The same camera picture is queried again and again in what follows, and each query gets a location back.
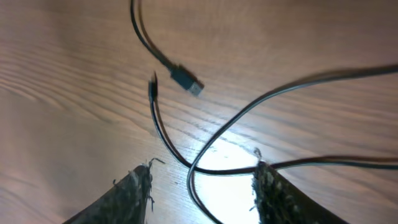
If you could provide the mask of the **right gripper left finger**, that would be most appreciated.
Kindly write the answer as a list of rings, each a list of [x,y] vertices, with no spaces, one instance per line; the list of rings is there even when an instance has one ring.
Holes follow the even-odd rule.
[[[64,224],[143,224],[151,188],[150,165],[141,164]]]

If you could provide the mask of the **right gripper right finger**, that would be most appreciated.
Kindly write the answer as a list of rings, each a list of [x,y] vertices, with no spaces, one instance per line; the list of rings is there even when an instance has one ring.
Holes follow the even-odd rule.
[[[259,162],[252,187],[259,219],[264,224],[346,224],[316,203],[274,168]]]

